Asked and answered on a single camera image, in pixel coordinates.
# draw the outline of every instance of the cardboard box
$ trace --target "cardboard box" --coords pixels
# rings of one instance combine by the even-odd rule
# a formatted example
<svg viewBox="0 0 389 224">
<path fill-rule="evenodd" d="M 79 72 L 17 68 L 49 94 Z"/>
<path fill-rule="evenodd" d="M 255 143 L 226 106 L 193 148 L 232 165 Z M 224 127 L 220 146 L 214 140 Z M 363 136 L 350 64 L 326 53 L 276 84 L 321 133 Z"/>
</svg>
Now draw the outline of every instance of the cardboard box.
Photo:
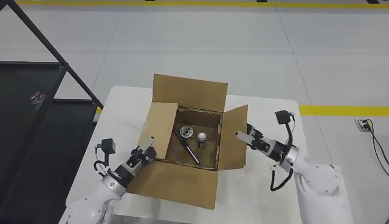
<svg viewBox="0 0 389 224">
<path fill-rule="evenodd" d="M 127 191 L 214 209 L 218 170 L 246 164 L 246 145 L 235 132 L 246 131 L 248 106 L 224 112 L 226 97 L 226 83 L 155 74 L 153 102 L 138 144 L 154 137 L 157 157 L 142 168 Z M 185 124 L 194 128 L 187 142 L 199 165 L 173 131 Z M 208 134 L 204 149 L 197 147 L 199 131 Z"/>
</svg>

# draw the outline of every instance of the floor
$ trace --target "floor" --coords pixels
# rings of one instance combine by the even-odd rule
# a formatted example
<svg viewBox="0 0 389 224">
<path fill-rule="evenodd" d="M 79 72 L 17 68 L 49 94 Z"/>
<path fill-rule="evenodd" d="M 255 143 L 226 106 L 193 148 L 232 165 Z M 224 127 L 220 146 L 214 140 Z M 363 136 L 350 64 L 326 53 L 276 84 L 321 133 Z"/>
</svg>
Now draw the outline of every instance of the floor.
<svg viewBox="0 0 389 224">
<path fill-rule="evenodd" d="M 298 104 L 389 104 L 389 10 L 22 8 L 102 102 L 115 85 L 151 87 L 153 73 L 165 73 L 227 82 L 233 95 L 285 98 Z M 8 9 L 0 13 L 0 59 L 54 61 Z M 88 98 L 69 76 L 57 97 Z M 370 135 L 357 130 L 357 117 L 297 120 L 303 121 L 312 160 L 343 169 L 356 223 L 385 223 L 389 177 L 376 160 Z M 389 119 L 372 120 L 389 152 Z"/>
</svg>

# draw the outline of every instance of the yellow tape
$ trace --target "yellow tape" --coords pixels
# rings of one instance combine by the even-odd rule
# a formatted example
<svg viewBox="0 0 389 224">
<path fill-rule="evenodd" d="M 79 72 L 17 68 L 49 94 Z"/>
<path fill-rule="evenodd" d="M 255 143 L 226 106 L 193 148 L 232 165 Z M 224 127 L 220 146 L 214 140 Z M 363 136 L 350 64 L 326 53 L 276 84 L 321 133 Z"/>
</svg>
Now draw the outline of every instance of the yellow tape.
<svg viewBox="0 0 389 224">
<path fill-rule="evenodd" d="M 249 2 L 249 1 L 66 1 L 66 0 L 16 0 L 19 5 L 65 6 L 207 6 L 207 7 L 287 7 L 287 8 L 341 8 L 341 9 L 389 9 L 389 4 L 325 4 L 300 2 Z"/>
<path fill-rule="evenodd" d="M 100 114 L 102 110 L 97 109 L 96 113 Z M 316 106 L 300 105 L 301 115 L 313 116 L 375 116 L 389 117 L 389 107 L 376 106 Z"/>
</svg>

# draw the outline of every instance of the electrical outlet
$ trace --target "electrical outlet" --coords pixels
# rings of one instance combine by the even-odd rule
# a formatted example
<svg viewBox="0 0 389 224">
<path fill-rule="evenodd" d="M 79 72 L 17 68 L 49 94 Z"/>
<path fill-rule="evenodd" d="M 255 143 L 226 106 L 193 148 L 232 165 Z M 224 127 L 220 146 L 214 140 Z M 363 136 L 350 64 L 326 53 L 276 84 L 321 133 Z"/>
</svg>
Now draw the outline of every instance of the electrical outlet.
<svg viewBox="0 0 389 224">
<path fill-rule="evenodd" d="M 357 124 L 357 127 L 358 127 L 359 131 L 362 131 L 362 132 L 368 132 L 369 131 L 368 129 L 363 128 L 363 125 L 366 124 L 366 123 L 363 123 L 363 121 L 365 121 L 366 119 L 364 119 L 364 118 L 355 118 L 354 120 L 355 120 L 355 123 Z"/>
</svg>

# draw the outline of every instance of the table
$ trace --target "table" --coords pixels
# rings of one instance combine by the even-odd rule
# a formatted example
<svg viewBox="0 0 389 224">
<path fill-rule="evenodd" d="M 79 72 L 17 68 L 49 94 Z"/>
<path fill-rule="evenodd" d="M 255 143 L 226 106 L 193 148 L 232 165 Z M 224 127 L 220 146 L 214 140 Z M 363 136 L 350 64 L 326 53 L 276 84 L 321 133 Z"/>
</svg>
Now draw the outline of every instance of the table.
<svg viewBox="0 0 389 224">
<path fill-rule="evenodd" d="M 83 161 L 67 197 L 67 204 L 92 194 L 101 177 L 94 171 L 94 146 L 104 138 L 116 142 L 116 154 L 110 167 L 115 169 L 126 160 L 138 138 L 151 104 L 152 89 L 115 86 L 111 89 Z M 278 125 L 274 112 L 295 113 L 294 145 L 307 155 L 307 147 L 298 104 L 291 100 L 228 95 L 225 110 L 249 105 L 248 123 L 269 138 L 286 141 L 285 126 Z M 219 171 L 214 210 L 182 203 L 126 193 L 114 201 L 114 213 L 184 223 L 301 223 L 297 193 L 293 180 L 276 192 L 270 191 L 271 167 L 274 162 L 258 151 L 247 148 L 247 164 L 242 169 Z M 287 174 L 276 170 L 275 185 Z"/>
</svg>

